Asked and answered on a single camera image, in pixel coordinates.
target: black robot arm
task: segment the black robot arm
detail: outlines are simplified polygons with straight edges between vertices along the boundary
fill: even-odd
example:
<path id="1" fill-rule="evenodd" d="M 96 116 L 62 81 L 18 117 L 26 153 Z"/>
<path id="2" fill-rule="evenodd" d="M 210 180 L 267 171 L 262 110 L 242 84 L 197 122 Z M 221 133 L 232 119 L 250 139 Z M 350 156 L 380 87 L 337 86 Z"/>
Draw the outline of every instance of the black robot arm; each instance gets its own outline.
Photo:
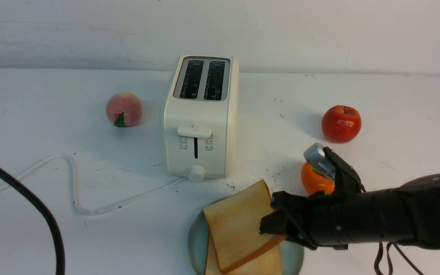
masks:
<path id="1" fill-rule="evenodd" d="M 260 233 L 285 235 L 309 249 L 368 242 L 440 249 L 440 174 L 365 192 L 349 164 L 328 147 L 323 153 L 323 161 L 335 170 L 335 191 L 309 197 L 273 193 L 276 211 L 262 218 Z"/>

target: bread slice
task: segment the bread slice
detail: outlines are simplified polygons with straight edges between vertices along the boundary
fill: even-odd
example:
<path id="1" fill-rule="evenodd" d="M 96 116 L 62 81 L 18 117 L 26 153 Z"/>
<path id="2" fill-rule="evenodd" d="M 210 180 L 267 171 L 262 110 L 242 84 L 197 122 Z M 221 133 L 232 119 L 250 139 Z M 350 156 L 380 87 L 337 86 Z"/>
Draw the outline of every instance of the bread slice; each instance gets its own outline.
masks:
<path id="1" fill-rule="evenodd" d="M 259 234 L 262 217 L 274 212 L 264 181 L 203 208 L 217 252 L 218 266 L 227 274 L 279 245 L 285 237 Z"/>
<path id="2" fill-rule="evenodd" d="M 280 247 L 275 246 L 268 252 L 232 270 L 227 275 L 281 275 Z M 211 233 L 208 235 L 205 275 L 222 275 L 218 267 L 217 252 L 213 247 Z"/>

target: white wall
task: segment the white wall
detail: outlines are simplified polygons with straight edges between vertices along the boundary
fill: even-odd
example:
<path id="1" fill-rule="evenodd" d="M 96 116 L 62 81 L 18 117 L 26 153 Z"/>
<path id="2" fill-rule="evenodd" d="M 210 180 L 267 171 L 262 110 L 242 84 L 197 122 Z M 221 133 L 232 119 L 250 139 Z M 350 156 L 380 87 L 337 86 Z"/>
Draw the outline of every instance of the white wall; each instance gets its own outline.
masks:
<path id="1" fill-rule="evenodd" d="M 0 0 L 0 67 L 440 74 L 440 0 Z"/>

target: toaster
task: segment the toaster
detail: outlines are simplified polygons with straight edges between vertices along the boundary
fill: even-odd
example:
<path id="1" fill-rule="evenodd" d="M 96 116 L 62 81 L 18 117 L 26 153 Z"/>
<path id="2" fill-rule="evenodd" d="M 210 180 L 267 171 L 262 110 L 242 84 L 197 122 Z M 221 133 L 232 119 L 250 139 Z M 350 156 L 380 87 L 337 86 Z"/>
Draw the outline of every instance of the toaster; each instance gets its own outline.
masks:
<path id="1" fill-rule="evenodd" d="M 202 181 L 225 178 L 232 171 L 238 87 L 235 58 L 179 57 L 161 117 L 169 174 Z"/>

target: light blue plate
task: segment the light blue plate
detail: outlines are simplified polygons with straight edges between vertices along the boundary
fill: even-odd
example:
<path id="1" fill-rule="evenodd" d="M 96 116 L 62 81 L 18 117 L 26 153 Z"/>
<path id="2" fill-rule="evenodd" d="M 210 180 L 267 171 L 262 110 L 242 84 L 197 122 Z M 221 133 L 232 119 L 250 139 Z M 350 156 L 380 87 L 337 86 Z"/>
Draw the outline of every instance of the light blue plate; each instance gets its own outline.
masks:
<path id="1" fill-rule="evenodd" d="M 188 255 L 192 268 L 197 275 L 204 275 L 206 252 L 208 246 L 208 223 L 201 211 L 188 233 Z M 299 275 L 303 264 L 304 248 L 292 242 L 280 244 L 281 264 L 283 275 Z"/>

